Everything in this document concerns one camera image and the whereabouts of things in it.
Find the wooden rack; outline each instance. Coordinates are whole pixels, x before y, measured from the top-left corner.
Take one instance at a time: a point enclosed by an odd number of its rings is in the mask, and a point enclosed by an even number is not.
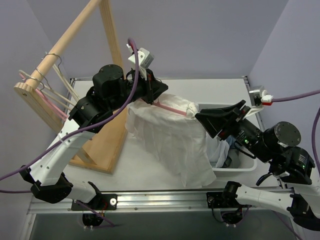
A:
[[[33,71],[31,74],[32,78],[36,78],[39,81],[43,80],[44,76],[57,61],[58,56],[64,53],[68,44],[98,6],[113,63],[123,68],[110,1],[90,0],[49,51],[49,53],[53,54],[46,55],[37,66],[38,71]],[[18,82],[14,86],[14,90],[55,133],[59,133],[63,127],[63,123],[36,93],[35,89],[38,87],[39,81],[32,78],[27,79],[25,82]],[[126,116],[127,112],[124,110],[117,116],[116,121],[111,121],[105,125],[92,140],[88,141],[78,151],[77,155],[70,161],[70,164],[99,172],[113,173],[127,134],[125,129]]]

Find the metal hook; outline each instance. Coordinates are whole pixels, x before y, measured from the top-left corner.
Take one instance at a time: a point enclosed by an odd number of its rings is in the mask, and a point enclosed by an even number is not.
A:
[[[25,81],[27,81],[28,79],[33,79],[33,80],[36,80],[37,82],[39,82],[39,83],[42,85],[42,88],[39,89],[39,91],[42,93],[42,90],[45,89],[44,83],[43,83],[42,81],[40,81],[39,79],[33,77],[33,76],[29,76],[29,77],[27,77],[26,79],[23,79],[23,81],[25,82]]]
[[[41,74],[41,76],[45,79],[46,83],[48,84],[48,87],[49,87],[50,89],[52,89],[52,87],[50,86],[49,81],[48,81],[48,79],[45,77],[45,75],[43,75],[42,72],[41,72],[38,68],[35,68],[34,70],[37,70],[37,72]]]
[[[60,62],[59,62],[59,64],[58,64],[58,69],[59,69],[59,72],[62,74],[62,72],[61,72],[61,70],[60,70],[60,64],[62,63],[62,59],[61,59],[61,57],[58,55],[58,54],[55,54],[55,53],[53,53],[53,52],[48,52],[48,53],[46,53],[45,55],[44,55],[44,57],[42,58],[42,59],[44,59],[47,55],[54,55],[54,56],[57,56],[59,59],[60,59]]]

